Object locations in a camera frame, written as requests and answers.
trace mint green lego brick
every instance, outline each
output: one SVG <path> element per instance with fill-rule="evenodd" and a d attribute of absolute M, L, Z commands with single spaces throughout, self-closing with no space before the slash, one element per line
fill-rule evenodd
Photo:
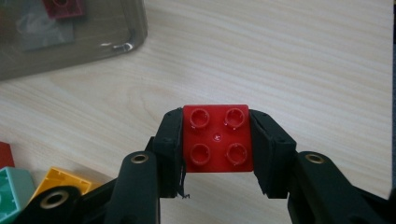
<path fill-rule="evenodd" d="M 0 224 L 11 223 L 35 192 L 29 172 L 13 167 L 0 170 Z"/>

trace lego brick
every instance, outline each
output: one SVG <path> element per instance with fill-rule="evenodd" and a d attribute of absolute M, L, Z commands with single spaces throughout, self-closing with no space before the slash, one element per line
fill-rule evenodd
<path fill-rule="evenodd" d="M 42 0 L 50 19 L 82 16 L 85 7 L 82 0 Z"/>
<path fill-rule="evenodd" d="M 11 223 L 35 192 L 29 172 L 13 167 L 0 170 L 0 224 Z"/>
<path fill-rule="evenodd" d="M 78 188 L 82 195 L 98 188 L 101 184 L 93 182 L 87 178 L 75 175 L 69 171 L 58 167 L 50 167 L 43 181 L 41 181 L 35 194 L 32 198 L 46 191 L 58 186 L 74 186 Z"/>
<path fill-rule="evenodd" d="M 12 159 L 11 147 L 7 143 L 0 142 L 0 169 L 6 166 L 15 166 Z"/>
<path fill-rule="evenodd" d="M 185 105 L 183 157 L 189 173 L 253 170 L 247 105 Z"/>

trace red lego brick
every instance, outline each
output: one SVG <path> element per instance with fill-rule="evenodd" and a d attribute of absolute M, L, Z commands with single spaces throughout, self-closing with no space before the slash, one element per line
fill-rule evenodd
<path fill-rule="evenodd" d="M 0 169 L 6 166 L 15 167 L 9 144 L 0 142 Z"/>
<path fill-rule="evenodd" d="M 50 19 L 82 16 L 85 7 L 82 0 L 42 0 Z"/>
<path fill-rule="evenodd" d="M 253 170 L 247 105 L 185 105 L 183 157 L 189 173 Z"/>

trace wood grain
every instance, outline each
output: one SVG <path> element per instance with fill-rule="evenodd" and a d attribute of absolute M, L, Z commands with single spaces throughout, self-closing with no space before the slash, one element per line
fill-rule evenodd
<path fill-rule="evenodd" d="M 135 52 L 0 83 L 0 141 L 38 184 L 51 165 L 106 182 L 165 112 L 247 104 L 388 197 L 391 1 L 147 0 Z M 253 174 L 188 175 L 163 223 L 290 223 Z"/>

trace yellow lego brick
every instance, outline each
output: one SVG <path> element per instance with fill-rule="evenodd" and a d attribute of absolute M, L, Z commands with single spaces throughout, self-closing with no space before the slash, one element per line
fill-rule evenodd
<path fill-rule="evenodd" d="M 75 175 L 69 171 L 58 167 L 50 167 L 43 181 L 38 186 L 32 199 L 40 193 L 58 186 L 74 186 L 79 189 L 82 195 L 98 188 L 101 184 L 89 179 Z"/>

